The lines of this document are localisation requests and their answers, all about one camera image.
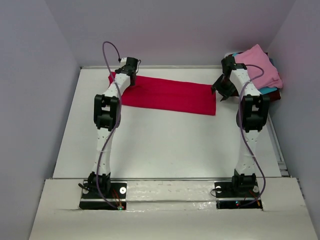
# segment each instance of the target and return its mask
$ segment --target red cloth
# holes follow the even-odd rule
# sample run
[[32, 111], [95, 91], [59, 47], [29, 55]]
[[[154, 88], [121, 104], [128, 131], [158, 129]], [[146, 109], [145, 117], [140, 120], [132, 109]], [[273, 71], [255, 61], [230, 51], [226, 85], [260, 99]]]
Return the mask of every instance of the red cloth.
[[122, 104], [146, 109], [216, 115], [216, 94], [211, 85], [137, 76], [135, 86], [122, 95]]

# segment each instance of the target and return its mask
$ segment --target white floor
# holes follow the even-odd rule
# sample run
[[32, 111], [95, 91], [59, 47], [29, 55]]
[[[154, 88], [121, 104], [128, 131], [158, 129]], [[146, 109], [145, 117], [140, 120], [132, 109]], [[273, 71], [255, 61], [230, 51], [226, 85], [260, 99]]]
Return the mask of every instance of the white floor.
[[[221, 69], [140, 69], [139, 75], [212, 85]], [[94, 97], [109, 85], [106, 69], [82, 69], [65, 128], [54, 178], [87, 178], [96, 154]], [[235, 98], [216, 116], [124, 106], [112, 143], [111, 177], [224, 178], [234, 174], [240, 148]], [[261, 131], [257, 160], [266, 177], [280, 177], [270, 123]]]
[[45, 182], [30, 240], [317, 239], [295, 178], [267, 179], [263, 211], [217, 210], [212, 181], [129, 181], [128, 210], [81, 210], [78, 182]]

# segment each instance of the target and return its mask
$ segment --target wall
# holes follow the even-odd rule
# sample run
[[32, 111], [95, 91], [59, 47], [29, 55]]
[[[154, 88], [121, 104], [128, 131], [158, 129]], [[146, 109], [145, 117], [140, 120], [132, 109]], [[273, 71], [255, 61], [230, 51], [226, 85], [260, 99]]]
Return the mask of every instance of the wall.
[[289, 172], [300, 178], [320, 236], [320, 1], [297, 0], [268, 51], [284, 88], [270, 110]]
[[0, 239], [29, 238], [79, 67], [43, 0], [0, 7]]
[[142, 65], [219, 65], [226, 52], [267, 48], [294, 0], [46, 2], [79, 64], [104, 66], [105, 40]]

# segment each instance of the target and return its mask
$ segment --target purple cable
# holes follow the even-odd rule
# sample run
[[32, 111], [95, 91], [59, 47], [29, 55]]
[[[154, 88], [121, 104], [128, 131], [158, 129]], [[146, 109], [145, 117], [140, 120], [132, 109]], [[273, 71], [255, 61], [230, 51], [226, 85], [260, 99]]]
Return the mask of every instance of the purple cable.
[[112, 72], [111, 72], [109, 63], [108, 63], [108, 61], [107, 61], [107, 57], [106, 57], [106, 53], [105, 53], [105, 44], [111, 44], [111, 45], [115, 48], [116, 52], [118, 53], [118, 58], [119, 58], [119, 59], [121, 59], [121, 58], [120, 58], [119, 51], [118, 51], [117, 47], [116, 47], [112, 42], [110, 42], [110, 41], [104, 41], [104, 42], [103, 42], [103, 44], [102, 44], [102, 52], [103, 52], [104, 61], [105, 61], [106, 67], [107, 67], [108, 70], [109, 70], [109, 73], [110, 73], [110, 76], [111, 76], [111, 78], [112, 78], [112, 81], [114, 82], [114, 85], [115, 85], [115, 87], [116, 87], [116, 89], [117, 89], [117, 91], [118, 91], [118, 95], [119, 95], [119, 106], [120, 106], [120, 107], [119, 107], [119, 112], [118, 112], [118, 114], [117, 114], [117, 116], [116, 116], [116, 119], [117, 119], [117, 120], [116, 120], [116, 123], [115, 123], [114, 127], [112, 128], [109, 136], [108, 136], [107, 139], [105, 140], [105, 143], [104, 143], [104, 145], [103, 145], [103, 147], [102, 147], [102, 149], [101, 149], [101, 152], [100, 152], [100, 155], [99, 155], [99, 159], [98, 159], [98, 162], [97, 162], [97, 167], [96, 167], [96, 176], [95, 176], [95, 177], [96, 177], [96, 180], [95, 180], [95, 181], [96, 181], [96, 188], [97, 188], [97, 190], [98, 190], [98, 192], [99, 192], [100, 197], [101, 197], [107, 204], [109, 204], [111, 207], [113, 207], [113, 208], [116, 209], [117, 207], [114, 206], [114, 205], [112, 205], [112, 204], [105, 198], [105, 196], [102, 194], [102, 192], [101, 192], [101, 190], [100, 190], [100, 187], [99, 187], [99, 179], [98, 179], [98, 177], [99, 177], [99, 168], [100, 168], [100, 162], [101, 162], [102, 154], [103, 154], [103, 152], [104, 152], [104, 150], [105, 150], [105, 148], [106, 148], [106, 146], [107, 146], [107, 143], [109, 142], [111, 136], [114, 134], [117, 126], [118, 126], [119, 123], [120, 123], [121, 108], [122, 108], [121, 92], [120, 92], [120, 89], [119, 89], [118, 84], [116, 83], [116, 80], [115, 80], [115, 78], [114, 78], [114, 75], [113, 75]]
[[251, 78], [249, 81], [247, 81], [247, 82], [244, 84], [243, 88], [241, 89], [241, 92], [240, 92], [240, 94], [239, 94], [239, 114], [238, 114], [238, 117], [239, 117], [239, 126], [240, 126], [240, 132], [241, 132], [241, 136], [242, 136], [243, 142], [244, 142], [246, 148], [248, 149], [249, 153], [251, 154], [251, 156], [252, 156], [252, 158], [253, 158], [253, 160], [254, 160], [257, 168], [259, 169], [259, 171], [260, 171], [260, 173], [261, 173], [261, 175], [262, 175], [262, 178], [263, 178], [263, 187], [262, 187], [262, 190], [261, 190], [260, 194], [256, 197], [255, 200], [252, 200], [251, 202], [248, 202], [248, 203], [246, 203], [246, 204], [244, 204], [244, 205], [241, 205], [241, 206], [240, 206], [241, 208], [243, 208], [243, 207], [245, 207], [245, 206], [249, 206], [249, 205], [253, 204], [254, 202], [256, 202], [256, 201], [261, 197], [262, 193], [265, 191], [265, 188], [266, 188], [266, 177], [265, 177], [265, 174], [264, 174], [264, 172], [262, 171], [262, 169], [261, 169], [261, 167], [260, 167], [260, 165], [259, 165], [259, 163], [258, 163], [258, 161], [257, 161], [257, 159], [256, 159], [256, 157], [255, 157], [255, 155], [254, 155], [254, 153], [252, 152], [252, 150], [251, 150], [250, 146], [248, 145], [248, 143], [247, 143], [247, 141], [246, 141], [246, 138], [245, 138], [245, 133], [244, 133], [244, 130], [243, 130], [243, 128], [242, 128], [242, 112], [241, 112], [242, 96], [243, 96], [243, 94], [244, 94], [244, 91], [245, 91], [247, 85], [248, 85], [249, 83], [251, 83], [253, 80], [262, 77], [262, 76], [265, 74], [265, 71], [264, 71], [261, 67], [259, 67], [259, 66], [257, 66], [257, 65], [247, 64], [246, 66], [247, 66], [247, 67], [255, 67], [255, 68], [258, 68], [258, 69], [260, 69], [260, 70], [262, 71], [262, 73], [261, 73], [260, 75], [258, 75], [258, 76], [255, 76], [255, 77]]

